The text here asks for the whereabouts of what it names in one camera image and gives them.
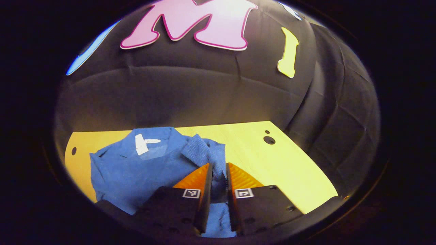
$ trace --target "blue cloth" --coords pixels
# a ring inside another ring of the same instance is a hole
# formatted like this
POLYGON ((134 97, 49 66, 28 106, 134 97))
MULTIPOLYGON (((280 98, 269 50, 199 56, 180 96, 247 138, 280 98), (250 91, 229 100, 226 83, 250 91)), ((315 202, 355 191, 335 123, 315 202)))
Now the blue cloth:
POLYGON ((123 140, 90 153, 91 182, 97 201, 107 200, 129 214, 161 186, 172 187, 197 168, 212 166, 211 204, 205 237, 234 237, 226 195, 225 145, 183 136, 175 128, 134 129, 123 140), (139 155, 135 136, 160 140, 139 155))

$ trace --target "screw hole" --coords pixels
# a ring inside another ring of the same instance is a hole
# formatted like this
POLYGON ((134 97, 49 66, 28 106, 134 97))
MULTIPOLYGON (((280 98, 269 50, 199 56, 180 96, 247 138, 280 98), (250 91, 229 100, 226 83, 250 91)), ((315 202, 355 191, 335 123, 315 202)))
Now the screw hole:
POLYGON ((271 138, 271 137, 269 137, 269 136, 265 136, 265 137, 263 137, 263 140, 264 140, 265 142, 267 142, 268 144, 270 144, 270 145, 273 145, 273 144, 276 143, 276 140, 273 139, 273 138, 271 138))
POLYGON ((244 222, 246 224, 253 224, 256 220, 253 217, 246 218, 244 222))

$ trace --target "towel label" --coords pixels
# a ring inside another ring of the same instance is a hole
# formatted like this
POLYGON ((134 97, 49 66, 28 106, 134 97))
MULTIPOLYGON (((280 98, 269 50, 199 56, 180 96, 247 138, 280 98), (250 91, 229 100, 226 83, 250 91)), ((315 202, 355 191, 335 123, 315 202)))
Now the towel label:
POLYGON ((136 152, 138 155, 142 155, 148 151, 147 144, 159 143, 160 140, 155 139, 146 139, 142 137, 142 134, 138 134, 135 136, 135 144, 136 144, 136 152))

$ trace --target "yellow wooden board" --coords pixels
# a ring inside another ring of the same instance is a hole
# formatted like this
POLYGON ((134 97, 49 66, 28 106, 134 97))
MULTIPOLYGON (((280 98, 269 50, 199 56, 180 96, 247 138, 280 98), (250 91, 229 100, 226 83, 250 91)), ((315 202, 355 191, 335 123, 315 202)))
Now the yellow wooden board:
MULTIPOLYGON (((226 162, 240 167, 264 185, 277 185, 304 214, 337 196, 321 169, 270 121, 176 128, 182 135, 209 138, 225 144, 226 162), (263 137, 275 139, 267 144, 263 137)), ((96 202, 91 184, 89 153, 124 139, 131 130, 72 133, 65 165, 73 181, 96 202)))

